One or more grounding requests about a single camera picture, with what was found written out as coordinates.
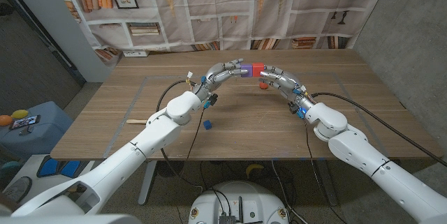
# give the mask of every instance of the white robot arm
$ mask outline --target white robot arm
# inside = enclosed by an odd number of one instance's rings
[[[290,73],[273,66],[266,66],[265,70],[261,75],[266,79],[260,81],[279,89],[291,101],[292,113],[314,124],[316,136],[328,142],[337,158],[371,177],[419,223],[435,218],[447,221],[447,198],[377,151],[362,131],[348,124],[341,112],[324,103],[315,103],[296,78],[289,78]]]
[[[146,128],[121,149],[103,161],[92,171],[75,179],[59,184],[37,195],[11,216],[60,216],[91,215],[102,210],[110,196],[128,179],[136,169],[155,151],[176,140],[181,126],[191,120],[190,112],[200,109],[202,102],[217,96],[212,93],[220,84],[233,75],[245,74],[237,59],[226,64],[216,64],[202,78],[194,92],[186,91],[172,99],[162,110],[154,113]],[[81,191],[73,200],[67,192]]]

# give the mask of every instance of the wooden table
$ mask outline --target wooden table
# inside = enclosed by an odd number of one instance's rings
[[[174,81],[193,80],[215,63],[244,58],[245,63],[263,62],[298,76],[309,93],[332,92],[365,106],[417,143],[442,156],[438,144],[400,104],[388,88],[353,50],[238,50],[206,51],[123,58],[110,77],[66,134],[52,150],[59,160],[102,159],[143,128],[125,124],[127,119],[147,119],[155,112],[161,93]],[[287,100],[276,89],[259,89],[257,77],[231,78],[215,92],[215,106],[205,110],[212,129],[200,127],[189,160],[270,160],[309,158],[303,122],[288,110]],[[166,103],[188,90],[187,84],[172,88]],[[390,158],[425,158],[423,152],[392,133],[364,112],[340,99],[319,96],[317,101],[339,110],[349,123],[363,131],[369,142]],[[184,160],[193,141],[200,113],[182,129],[179,139],[166,147],[173,160]],[[309,144],[316,158],[335,158],[328,144],[309,128]],[[161,152],[151,159],[161,160]]]

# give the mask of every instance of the bookshelf backdrop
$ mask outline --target bookshelf backdrop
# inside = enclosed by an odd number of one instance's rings
[[[64,0],[104,61],[119,50],[352,48],[377,0]]]

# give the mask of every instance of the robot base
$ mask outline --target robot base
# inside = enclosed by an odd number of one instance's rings
[[[225,223],[261,223],[261,221],[264,224],[288,223],[287,210],[282,201],[258,184],[249,181],[227,181],[213,186],[213,189],[222,192],[228,198],[231,216],[234,217],[228,216],[228,203],[225,197],[210,189],[194,201],[189,212],[189,224],[219,224],[219,217],[225,219]],[[227,217],[222,217],[222,207],[216,194]]]

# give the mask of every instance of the concrete wall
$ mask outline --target concrete wall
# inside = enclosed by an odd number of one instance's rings
[[[354,49],[447,151],[447,0],[379,0]]]
[[[110,69],[96,56],[63,0],[23,0],[88,82],[104,82]]]

